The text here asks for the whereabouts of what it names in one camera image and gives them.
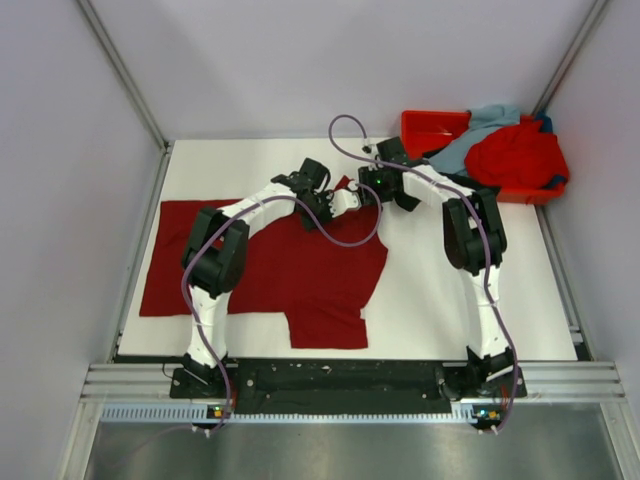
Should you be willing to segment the dark red t shirt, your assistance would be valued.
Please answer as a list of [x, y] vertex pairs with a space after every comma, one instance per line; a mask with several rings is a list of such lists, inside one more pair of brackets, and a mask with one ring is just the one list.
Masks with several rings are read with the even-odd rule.
[[[159, 229], [139, 313], [186, 315], [180, 290], [181, 257], [198, 211], [222, 208], [224, 200], [171, 200], [160, 207]], [[364, 349], [362, 311], [387, 259], [372, 230], [375, 205], [349, 211], [323, 231], [306, 231], [296, 215], [282, 218], [250, 240], [244, 275], [232, 292], [229, 315], [285, 315], [289, 344], [298, 349]]]

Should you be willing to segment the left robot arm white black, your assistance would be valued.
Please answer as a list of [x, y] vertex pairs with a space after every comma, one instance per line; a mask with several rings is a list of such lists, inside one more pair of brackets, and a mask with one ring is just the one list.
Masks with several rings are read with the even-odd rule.
[[307, 158], [288, 175], [280, 174], [242, 200], [196, 214], [182, 255], [181, 291], [192, 314], [191, 340], [182, 364], [191, 394], [231, 398], [222, 359], [227, 355], [226, 317], [230, 294], [247, 263], [249, 240], [296, 211], [331, 220], [328, 168]]

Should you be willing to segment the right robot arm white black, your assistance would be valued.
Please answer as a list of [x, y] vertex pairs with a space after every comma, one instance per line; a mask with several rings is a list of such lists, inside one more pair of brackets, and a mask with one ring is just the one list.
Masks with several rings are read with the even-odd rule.
[[496, 194], [473, 190], [438, 173], [424, 161], [413, 161], [398, 137], [372, 145], [363, 140], [358, 181], [372, 191], [362, 202], [393, 201], [406, 211], [420, 203], [438, 209], [444, 251], [462, 279], [468, 312], [467, 366], [461, 381], [445, 381], [456, 398], [473, 391], [487, 396], [497, 389], [506, 400], [516, 397], [520, 369], [514, 341], [499, 308], [499, 274], [507, 247]]

